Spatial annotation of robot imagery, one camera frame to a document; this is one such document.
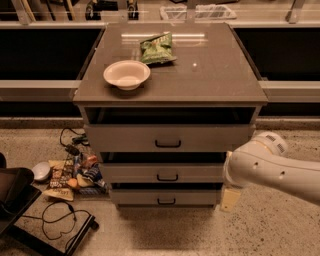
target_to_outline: drawer handle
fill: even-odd
[[[158,205],[173,205],[175,203],[176,203],[176,199],[175,198],[172,199],[172,202],[170,202],[170,201],[161,202],[161,200],[158,198]]]
[[[173,179],[162,179],[162,178],[160,178],[159,174],[157,174],[157,180],[158,181],[177,181],[178,178],[179,178],[179,176],[178,176],[178,174],[176,174],[176,177],[173,178]]]
[[[162,145],[158,142],[158,140],[156,140],[154,143],[158,148],[179,148],[181,146],[181,140],[179,140],[178,144],[176,145]]]

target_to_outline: drawer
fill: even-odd
[[[100,171],[108,183],[223,182],[223,164],[101,164]]]
[[[224,152],[252,136],[254,125],[85,125],[96,152]]]
[[[117,206],[216,206],[221,199],[221,189],[112,189],[109,193]]]
[[[108,183],[222,182],[225,153],[113,153],[100,171]]]

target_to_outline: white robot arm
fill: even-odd
[[[287,149],[279,135],[263,132],[228,152],[221,210],[230,211],[241,188],[250,182],[320,205],[320,162],[286,158]]]

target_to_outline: power cord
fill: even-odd
[[[53,205],[59,204],[59,203],[62,203],[62,204],[67,205],[67,207],[68,207],[68,209],[70,210],[70,212],[67,213],[67,214],[65,214],[65,215],[63,215],[63,216],[61,216],[61,217],[59,217],[58,219],[51,220],[51,221],[46,220],[45,214],[46,214],[47,211],[50,209],[50,207],[52,207]],[[51,240],[51,241],[52,241],[52,240],[58,240],[58,239],[60,239],[63,235],[70,234],[70,233],[73,231],[73,229],[74,229],[74,227],[75,227],[75,224],[76,224],[76,221],[77,221],[76,213],[79,213],[79,212],[84,212],[84,213],[88,214],[88,216],[91,215],[91,214],[90,214],[88,211],[86,211],[86,210],[74,210],[73,206],[72,206],[71,204],[67,203],[67,202],[57,201],[57,202],[54,202],[54,203],[49,204],[49,205],[43,210],[41,217],[35,217],[35,216],[29,216],[29,215],[22,215],[21,217],[42,221],[42,225],[41,225],[42,232],[43,232],[43,234],[46,236],[46,238],[47,238],[48,240]],[[59,232],[60,235],[57,236],[57,237],[50,237],[50,236],[47,234],[47,232],[46,232],[46,230],[45,230],[45,225],[46,225],[46,224],[54,224],[54,223],[57,223],[57,222],[65,219],[65,218],[67,218],[67,217],[70,216],[70,215],[73,215],[73,224],[72,224],[72,227],[71,227],[70,230],[68,230],[68,231],[60,231],[60,232]],[[72,240],[73,240],[75,237],[76,237],[76,235],[73,236],[73,237],[71,237],[71,238],[67,241],[67,243],[65,244],[65,250],[67,250],[68,245],[70,244],[70,242],[72,242]]]
[[[62,142],[62,135],[63,135],[65,130],[69,130],[69,131],[73,132],[74,134],[78,135],[78,137],[72,138],[72,144],[64,144]],[[75,145],[81,144],[83,146],[90,146],[90,144],[88,143],[88,139],[87,139],[87,136],[86,136],[85,133],[78,133],[75,130],[69,128],[69,127],[66,127],[66,128],[62,129],[62,131],[60,133],[60,144],[65,148],[65,150],[69,154],[71,154],[73,156],[78,156],[80,154],[79,149],[77,149],[75,147]]]

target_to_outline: cabinet top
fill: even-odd
[[[151,65],[135,90],[122,91],[103,78],[120,60],[140,60],[140,41],[172,32],[177,60]],[[231,28],[225,23],[110,24],[74,97],[76,104],[256,104],[267,98]]]

